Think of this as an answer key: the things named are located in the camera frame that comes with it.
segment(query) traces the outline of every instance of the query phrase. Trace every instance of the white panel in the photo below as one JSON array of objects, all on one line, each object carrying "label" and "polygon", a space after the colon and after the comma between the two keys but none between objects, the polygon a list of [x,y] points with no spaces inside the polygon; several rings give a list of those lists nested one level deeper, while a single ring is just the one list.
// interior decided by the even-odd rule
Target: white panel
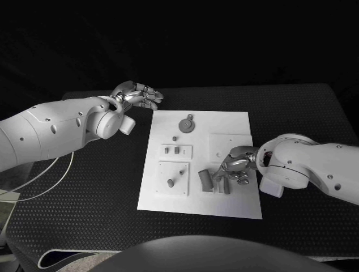
[{"label": "white panel", "polygon": [[[187,114],[193,115],[196,127],[186,134],[180,132],[177,124]],[[245,112],[197,112],[190,110],[160,110],[153,113],[137,209],[261,219],[255,171],[249,172],[249,184],[238,185],[235,181],[229,181],[231,194],[219,194],[218,187],[212,193],[202,192],[199,171],[207,169],[215,172],[220,163],[220,161],[218,163],[209,162],[210,134],[251,135],[248,114]],[[244,145],[244,141],[239,141],[238,138],[232,142],[235,146]],[[189,163],[187,197],[156,193],[157,165],[163,160],[160,148],[161,145],[173,145],[173,143],[176,146],[193,147],[192,159],[179,160]]]},{"label": "white panel", "polygon": [[231,150],[236,146],[252,146],[249,135],[210,134],[209,135],[209,161],[222,163]]},{"label": "white panel", "polygon": [[[189,163],[160,161],[157,168],[156,193],[166,196],[187,196]],[[169,187],[169,179],[174,182],[173,187]]]},{"label": "white panel", "polygon": [[160,146],[160,160],[186,160],[192,159],[192,146],[176,146],[163,144]]}]

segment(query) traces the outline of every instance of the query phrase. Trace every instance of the textured mat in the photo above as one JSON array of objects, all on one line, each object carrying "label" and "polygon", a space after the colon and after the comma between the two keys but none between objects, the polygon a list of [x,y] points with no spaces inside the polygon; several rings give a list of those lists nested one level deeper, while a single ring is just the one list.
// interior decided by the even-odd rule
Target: textured mat
[{"label": "textured mat", "polygon": [[[160,109],[244,111],[249,113],[255,146],[285,133],[320,143],[359,145],[333,91],[324,84],[160,89]],[[72,92],[65,98],[106,95]],[[37,271],[49,250],[124,250],[174,235],[219,235],[258,241],[307,256],[359,256],[359,206],[307,189],[285,189],[282,198],[261,192],[264,220],[137,210],[151,111],[132,108],[137,121],[128,136],[117,133],[75,152],[73,166],[59,186],[17,204],[7,228],[8,243],[24,270]],[[70,156],[24,190],[21,198],[43,192],[60,178]],[[50,161],[34,163],[31,177]],[[56,263],[57,253],[40,264]],[[57,270],[70,259],[46,269]]]}]

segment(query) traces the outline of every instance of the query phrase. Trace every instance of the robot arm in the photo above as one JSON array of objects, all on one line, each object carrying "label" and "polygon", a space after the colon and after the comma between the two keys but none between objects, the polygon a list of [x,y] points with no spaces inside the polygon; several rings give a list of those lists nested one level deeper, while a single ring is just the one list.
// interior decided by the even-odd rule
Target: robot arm
[{"label": "robot arm", "polygon": [[125,82],[109,96],[43,103],[0,121],[0,172],[69,154],[118,130],[128,135],[135,122],[124,115],[124,107],[153,107],[161,98],[148,86]]},{"label": "robot arm", "polygon": [[301,135],[285,134],[258,151],[251,152],[249,148],[232,149],[231,154],[241,149],[248,152],[225,160],[216,176],[231,176],[239,183],[241,175],[255,164],[262,174],[259,190],[272,196],[281,197],[284,187],[306,188],[310,181],[324,194],[359,205],[359,147],[319,144]]}]

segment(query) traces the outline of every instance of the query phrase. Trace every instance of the black background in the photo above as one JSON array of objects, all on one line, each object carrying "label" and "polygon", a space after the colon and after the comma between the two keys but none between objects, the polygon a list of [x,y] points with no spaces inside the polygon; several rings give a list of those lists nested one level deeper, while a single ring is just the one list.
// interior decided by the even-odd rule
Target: black background
[{"label": "black background", "polygon": [[0,120],[125,80],[154,88],[327,83],[359,136],[359,2],[157,10],[0,11]]}]

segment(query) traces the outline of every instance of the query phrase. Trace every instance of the black table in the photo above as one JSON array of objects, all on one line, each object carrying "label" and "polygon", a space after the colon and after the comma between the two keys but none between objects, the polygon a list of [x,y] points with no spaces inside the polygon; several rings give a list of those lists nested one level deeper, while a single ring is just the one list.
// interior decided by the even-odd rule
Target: black table
[{"label": "black table", "polygon": [[[161,89],[163,110],[249,113],[255,146],[298,133],[320,143],[359,145],[330,87],[324,84]],[[70,92],[66,99],[109,91]],[[24,270],[56,271],[91,253],[124,250],[176,235],[218,235],[258,241],[306,256],[359,256],[359,206],[326,195],[310,184],[285,189],[282,198],[261,192],[262,220],[137,210],[153,112],[132,108],[128,136],[117,133],[75,152],[63,182],[42,197],[16,205],[7,237]],[[60,178],[70,155],[24,190],[43,192]],[[31,177],[50,161],[34,163]]]}]

